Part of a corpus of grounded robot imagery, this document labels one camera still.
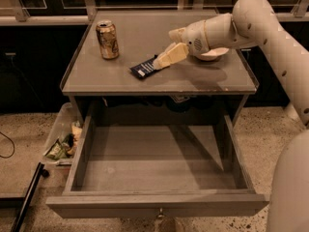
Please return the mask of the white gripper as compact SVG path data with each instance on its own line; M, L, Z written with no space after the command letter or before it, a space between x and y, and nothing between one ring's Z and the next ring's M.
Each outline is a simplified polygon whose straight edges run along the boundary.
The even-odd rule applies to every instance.
M184 60L188 53L199 56L208 51L204 20L191 23L185 28L171 30L169 37L174 43L171 43L154 59L155 70L164 69Z

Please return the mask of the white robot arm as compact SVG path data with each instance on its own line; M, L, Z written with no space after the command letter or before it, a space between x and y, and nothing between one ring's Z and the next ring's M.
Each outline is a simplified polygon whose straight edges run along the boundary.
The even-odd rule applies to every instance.
M157 70L219 47L259 47L303 124L309 122L309 52L279 23L267 0L238 0L229 14L169 32ZM282 151L273 174L267 232L309 232L309 129Z

